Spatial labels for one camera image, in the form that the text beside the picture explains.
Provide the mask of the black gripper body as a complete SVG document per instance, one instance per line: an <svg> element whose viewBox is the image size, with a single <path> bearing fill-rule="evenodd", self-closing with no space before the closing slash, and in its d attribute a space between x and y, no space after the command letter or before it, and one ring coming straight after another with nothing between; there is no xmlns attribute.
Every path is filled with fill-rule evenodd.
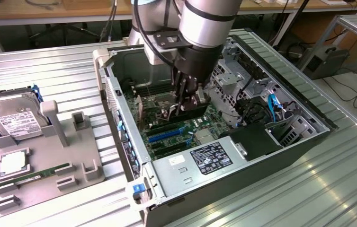
<svg viewBox="0 0 357 227"><path fill-rule="evenodd" d="M214 48L202 48L195 45L179 48L174 60L177 71L195 77L199 83L205 83L218 63L222 50L222 44Z"/></svg>

